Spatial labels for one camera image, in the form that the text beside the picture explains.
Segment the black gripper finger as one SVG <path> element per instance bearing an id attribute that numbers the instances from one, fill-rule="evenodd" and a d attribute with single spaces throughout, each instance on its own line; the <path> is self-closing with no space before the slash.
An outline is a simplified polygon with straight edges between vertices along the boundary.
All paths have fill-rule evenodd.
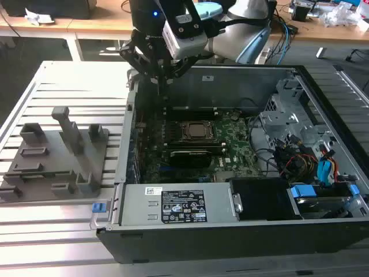
<path id="1" fill-rule="evenodd" d="M 172 79 L 183 76 L 199 60 L 200 55 L 183 58 L 180 60 L 165 59 L 162 67 L 163 85 L 170 84 Z"/>
<path id="2" fill-rule="evenodd" d="M 162 73 L 155 50 L 151 38 L 146 40 L 135 36 L 121 47 L 119 54 L 138 73 L 159 84 L 162 80 Z"/>

